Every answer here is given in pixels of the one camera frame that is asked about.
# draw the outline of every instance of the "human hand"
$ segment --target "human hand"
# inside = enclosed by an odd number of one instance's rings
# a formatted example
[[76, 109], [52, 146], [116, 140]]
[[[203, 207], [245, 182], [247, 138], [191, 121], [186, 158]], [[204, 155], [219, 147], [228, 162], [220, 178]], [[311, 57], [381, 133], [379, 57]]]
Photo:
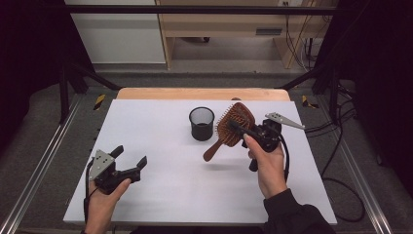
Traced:
[[88, 234], [102, 234], [110, 227], [116, 203], [127, 191], [131, 180], [129, 178], [122, 181], [118, 187], [109, 195], [100, 192], [94, 181], [89, 183], [90, 202], [88, 212], [88, 222], [85, 232]]
[[244, 140], [249, 148], [249, 158], [257, 160], [258, 184], [264, 197], [268, 199], [286, 190], [281, 144], [273, 152], [267, 153], [251, 136], [244, 134]]

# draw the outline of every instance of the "black curtain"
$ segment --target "black curtain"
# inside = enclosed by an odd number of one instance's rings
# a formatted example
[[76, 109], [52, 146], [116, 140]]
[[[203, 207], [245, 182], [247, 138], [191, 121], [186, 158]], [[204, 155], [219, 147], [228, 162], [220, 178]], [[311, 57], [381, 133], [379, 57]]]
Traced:
[[[348, 25], [351, 21], [345, 19], [331, 25], [334, 33], [325, 40], [337, 40]], [[326, 49], [334, 45], [329, 45], [334, 39], [324, 42]], [[413, 1], [369, 1], [340, 51], [334, 68], [340, 79], [356, 84], [357, 113], [379, 163], [394, 168], [413, 196]], [[327, 56], [321, 53], [320, 58]]]
[[[76, 61], [94, 69], [71, 16], [41, 9], [63, 0], [0, 2], [1, 150], [27, 113], [30, 96], [57, 84], [64, 64]], [[70, 76], [86, 85], [81, 74]]]

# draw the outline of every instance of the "white tabletop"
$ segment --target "white tabletop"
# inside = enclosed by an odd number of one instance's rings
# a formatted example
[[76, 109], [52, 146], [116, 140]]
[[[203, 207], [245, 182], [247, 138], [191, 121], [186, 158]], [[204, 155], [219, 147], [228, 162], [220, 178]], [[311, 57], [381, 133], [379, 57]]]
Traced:
[[[241, 142], [222, 145], [211, 161], [203, 154], [216, 141], [197, 141], [191, 136], [188, 115], [198, 106], [215, 113], [215, 124], [234, 100], [113, 100], [97, 138], [98, 149], [110, 153], [125, 148], [116, 169], [135, 167], [147, 156], [141, 181], [133, 183], [118, 202], [112, 221], [148, 225], [259, 225], [267, 221], [257, 173]], [[256, 124], [265, 114], [279, 112], [301, 123], [292, 101], [243, 100]], [[316, 206], [330, 224], [337, 220], [329, 204], [314, 157], [303, 130], [282, 126], [290, 153], [287, 185], [300, 204]], [[85, 173], [64, 216], [65, 222], [84, 224]]]

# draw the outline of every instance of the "black mesh cup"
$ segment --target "black mesh cup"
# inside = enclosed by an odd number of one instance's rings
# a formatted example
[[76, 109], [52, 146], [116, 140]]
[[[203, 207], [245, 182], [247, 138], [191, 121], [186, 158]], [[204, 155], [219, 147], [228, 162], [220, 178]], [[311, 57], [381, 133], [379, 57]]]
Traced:
[[215, 118], [212, 110], [200, 106], [189, 113], [191, 121], [191, 134], [194, 139], [205, 141], [210, 139], [213, 134], [213, 119]]

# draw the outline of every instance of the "hairbrush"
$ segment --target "hairbrush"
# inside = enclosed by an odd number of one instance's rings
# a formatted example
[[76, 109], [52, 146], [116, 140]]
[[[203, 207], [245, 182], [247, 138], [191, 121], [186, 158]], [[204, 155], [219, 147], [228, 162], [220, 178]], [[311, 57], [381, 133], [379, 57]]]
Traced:
[[255, 119], [252, 113], [240, 102], [231, 105], [218, 120], [216, 125], [216, 132], [218, 134], [218, 141], [204, 153], [204, 160], [209, 161], [215, 155], [216, 151], [222, 144], [233, 147], [242, 138], [237, 131], [234, 131], [234, 123], [243, 129], [250, 130], [255, 126]]

